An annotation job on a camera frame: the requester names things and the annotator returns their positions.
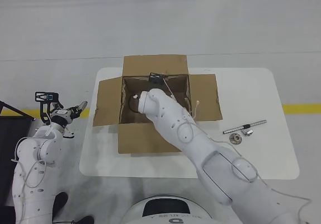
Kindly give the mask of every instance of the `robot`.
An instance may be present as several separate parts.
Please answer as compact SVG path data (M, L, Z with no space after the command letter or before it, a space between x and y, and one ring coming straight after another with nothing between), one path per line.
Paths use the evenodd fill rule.
M16 223L52 223L57 184L54 167L62 152L61 141L74 137L65 136L67 125L87 106L84 101L63 109L59 95L53 92L36 92L35 101L40 102L40 116L46 126L32 137L21 138L15 148L12 196Z
M47 104L49 95L41 95ZM17 147L20 160L12 188L16 223L22 220L51 223L56 177L49 170L57 162L66 125L79 116L87 102L67 110L62 110L59 102L53 104L55 108L48 120L50 125L39 128L33 137ZM189 158L205 189L219 203L231 206L244 224L300 222L299 217L276 202L273 191L259 180L258 172L250 162L230 148L219 146L196 125L174 97L160 89L143 91L138 112L145 114L159 134ZM121 223L219 224L196 203L172 196L152 197L133 205Z

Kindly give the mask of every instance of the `gray floor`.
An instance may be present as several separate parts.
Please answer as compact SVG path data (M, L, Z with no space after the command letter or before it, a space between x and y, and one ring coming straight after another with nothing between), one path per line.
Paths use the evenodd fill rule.
M91 100L96 73L125 55L187 54L189 67L265 67L283 104L321 103L321 1L309 0L0 0L0 99L37 109L35 91L55 91L65 106ZM287 115L300 166L296 180L268 180L312 197L303 210L321 223L321 115ZM155 194L190 198L223 223L240 223L198 180L97 178L78 169L86 120L63 142L58 220L93 214L117 224L135 202ZM279 197L293 209L301 201Z

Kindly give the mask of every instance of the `white table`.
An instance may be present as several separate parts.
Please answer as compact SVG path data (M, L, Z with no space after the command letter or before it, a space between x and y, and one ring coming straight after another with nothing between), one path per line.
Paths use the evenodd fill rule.
M216 74L223 120L199 122L213 138L229 141L222 131L267 120L243 136L237 150L258 169L264 179L292 180L299 166L287 128L275 80L264 68L189 68L190 74ZM197 178L192 163L181 153L121 155L117 149L117 126L93 127L98 83L119 77L122 68L98 71L79 169L87 176L142 178Z

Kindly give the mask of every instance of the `white wire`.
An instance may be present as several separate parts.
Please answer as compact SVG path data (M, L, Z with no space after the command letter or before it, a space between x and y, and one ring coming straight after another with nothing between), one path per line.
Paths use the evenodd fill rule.
M16 159L17 147L19 146L20 142L21 142L22 140L24 140L24 139L27 139L27 138L42 138L42 137L44 137L44 136L46 135L46 133L51 129L51 117L49 116L49 114L48 114L47 111L46 111L46 116L48 116L48 119L49 119L49 122L50 122L50 127L49 127L49 129L48 129L42 136L39 136L39 137L23 137L23 138L20 138L19 141L17 141L17 143L16 143L15 150L14 150L14 159L11 160L11 161L16 162L17 164L20 165L20 168L21 168L21 171L22 171L23 174L25 174L25 171L24 171L24 168L23 168L23 166L22 166L22 163L19 162L19 160ZM30 173L31 173L31 171L32 171L32 168L34 168L35 164L37 164L38 162L44 162L45 170L44 170L43 176L42 176L41 180L39 181L39 183L36 184L35 186L30 186L30 185L28 185L28 183L27 183L27 179L29 178L29 175L30 175ZM24 194L24 192L23 192L24 189L25 189L25 185L26 185L28 188L31 188L31 189L32 189L32 188L37 188L37 187L43 182L43 179L44 179L45 175L46 175L46 161L45 161L45 160L37 160L37 161L31 166L31 168L30 168L30 170L28 171L26 177L22 177L22 179L23 179L23 185L22 185L22 188L21 188L21 203L22 203L22 207L21 207L21 218L20 218L20 220L19 220L19 224L22 222L23 217L24 217L24 215L25 215L25 213L24 213L25 194Z
M176 100L176 96L173 94L171 88L169 88L169 86L168 86L167 81L166 81L165 78L163 78L163 81L164 81L164 83L166 84L168 90L171 92L171 94L172 94L172 99L175 100L175 101L177 101L177 100Z
M195 111L194 111L194 118L195 118L195 116L196 116L196 109L197 109L197 107L198 107L198 104L199 104L199 102L197 101L197 105L196 105ZM184 142L184 141L180 138L180 136L179 136L179 128L180 128L182 125L185 125L185 124L189 124L190 127L191 127L191 138L190 138L190 140L189 140L188 142ZM297 196L297 195L292 195L292 194L283 193L283 192L281 192L281 191L279 191L279 190L276 190L276 189L270 187L270 186L261 178L261 176L260 176L260 174L258 173L256 167L255 167L254 165L252 165L252 163L249 162L247 159L245 159L245 158L240 154L240 152L239 152L232 144L230 144L229 142L226 142L226 141L214 140L214 139L211 138L202 128L200 128L197 124L195 124L195 123L190 123L187 119L185 119L185 122L182 123L182 124L180 124L180 125L178 126L178 128L177 128L178 139L179 139L182 143L190 143L190 142L193 140L193 138L194 138L194 131L193 131L192 125L193 125L193 126L196 126L199 130L201 130L201 131L208 137L208 139L212 140L213 142L216 142L216 143L225 143L225 144L228 144L229 146L231 146L231 148L233 148L233 150L234 150L241 158L243 158L244 160L246 160L246 161L254 168L257 177L259 177L259 179L261 180L261 182L263 182L265 186L267 186L268 188L270 188L270 190L272 190L272 191L274 191L274 192L276 192L276 193L278 193L278 194L282 194L282 195L284 195L284 196L287 196L287 197L306 200L307 202L304 203L304 204L299 208L299 210L298 210L298 212L297 212L298 220L299 220L298 224L301 224L301 223L302 223L301 211L302 211L302 209L303 209L304 207L308 206L308 205L312 202L312 199L310 199L310 198L305 198L305 197L301 197L301 196Z

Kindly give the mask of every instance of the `metal nut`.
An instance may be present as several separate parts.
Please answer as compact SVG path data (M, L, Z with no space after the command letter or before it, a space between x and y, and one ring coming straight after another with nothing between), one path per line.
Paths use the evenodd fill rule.
M241 130L241 132L245 135L245 136L251 136L254 131L253 130Z
M234 133L230 135L229 140L232 144L238 145L243 141L243 138L240 136L240 134Z

